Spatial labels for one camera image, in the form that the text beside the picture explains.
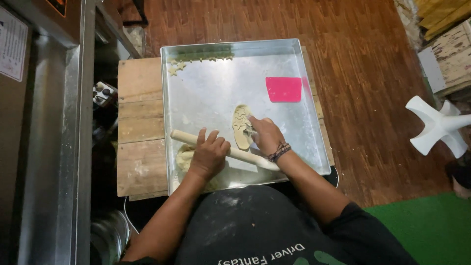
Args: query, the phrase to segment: metal baking tray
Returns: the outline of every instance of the metal baking tray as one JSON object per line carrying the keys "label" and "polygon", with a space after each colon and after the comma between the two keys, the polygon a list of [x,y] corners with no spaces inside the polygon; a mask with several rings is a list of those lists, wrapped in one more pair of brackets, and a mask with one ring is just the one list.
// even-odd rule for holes
{"label": "metal baking tray", "polygon": [[[324,141],[308,83],[298,39],[243,41],[162,47],[162,88],[165,120],[165,146],[169,195],[178,187],[184,173],[175,162],[182,145],[172,140],[172,129],[197,135],[202,127],[219,130],[232,147],[237,147],[232,114],[246,104],[255,117],[271,118],[280,127],[293,150],[321,175],[330,174]],[[209,61],[209,57],[227,57]],[[183,59],[186,67],[177,76],[168,72],[172,58]],[[300,77],[301,101],[273,103],[268,97],[265,77]],[[259,152],[250,148],[252,153]],[[228,157],[225,169],[216,176],[218,190],[247,185],[287,181],[273,172]]]}

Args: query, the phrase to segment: green mat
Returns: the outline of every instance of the green mat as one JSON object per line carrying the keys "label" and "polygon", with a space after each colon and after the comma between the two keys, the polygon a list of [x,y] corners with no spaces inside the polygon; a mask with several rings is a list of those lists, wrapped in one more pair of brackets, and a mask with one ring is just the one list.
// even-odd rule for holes
{"label": "green mat", "polygon": [[454,193],[364,209],[420,264],[471,264],[471,201]]}

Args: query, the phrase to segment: wooden table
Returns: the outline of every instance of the wooden table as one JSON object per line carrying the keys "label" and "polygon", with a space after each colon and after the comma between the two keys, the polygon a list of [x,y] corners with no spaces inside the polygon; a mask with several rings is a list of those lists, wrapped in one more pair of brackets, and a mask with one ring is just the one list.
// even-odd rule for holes
{"label": "wooden table", "polygon": [[[302,47],[330,165],[334,165],[324,115],[317,96],[309,56]],[[118,68],[118,196],[130,200],[168,194],[163,128],[160,58],[125,60]]]}

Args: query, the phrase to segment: black t-shirt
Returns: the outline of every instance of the black t-shirt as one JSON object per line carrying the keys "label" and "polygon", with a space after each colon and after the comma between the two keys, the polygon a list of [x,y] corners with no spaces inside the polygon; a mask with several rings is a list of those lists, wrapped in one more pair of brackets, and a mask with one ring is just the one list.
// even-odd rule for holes
{"label": "black t-shirt", "polygon": [[[133,264],[156,264],[144,258]],[[194,212],[176,264],[417,264],[375,217],[355,203],[322,230],[267,186],[222,190]]]}

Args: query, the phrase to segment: beaded bracelet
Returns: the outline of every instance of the beaded bracelet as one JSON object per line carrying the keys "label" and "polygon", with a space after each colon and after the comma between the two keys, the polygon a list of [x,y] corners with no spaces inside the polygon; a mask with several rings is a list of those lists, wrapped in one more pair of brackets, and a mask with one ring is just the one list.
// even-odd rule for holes
{"label": "beaded bracelet", "polygon": [[282,156],[284,153],[288,152],[291,150],[291,145],[289,143],[280,143],[278,145],[278,148],[276,149],[276,152],[274,154],[271,154],[268,156],[268,161],[270,162],[276,162],[280,156]]}

